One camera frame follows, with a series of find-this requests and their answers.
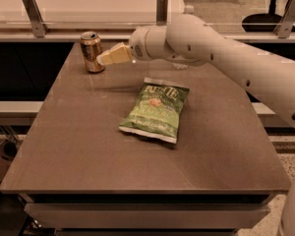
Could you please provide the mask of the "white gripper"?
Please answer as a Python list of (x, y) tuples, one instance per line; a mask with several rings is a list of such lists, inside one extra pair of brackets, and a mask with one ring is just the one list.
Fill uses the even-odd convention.
[(132, 56), (141, 61), (150, 59), (146, 48), (146, 38), (150, 27), (138, 27), (129, 38), (129, 46), (124, 42), (113, 45), (96, 57), (96, 61), (102, 66), (130, 62)]

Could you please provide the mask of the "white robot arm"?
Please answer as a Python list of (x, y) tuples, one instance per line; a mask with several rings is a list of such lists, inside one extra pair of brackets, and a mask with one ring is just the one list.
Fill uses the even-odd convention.
[(128, 44), (97, 57), (105, 66), (134, 59), (209, 63), (295, 129), (295, 61), (225, 38), (194, 15), (182, 14), (167, 26), (138, 27)]

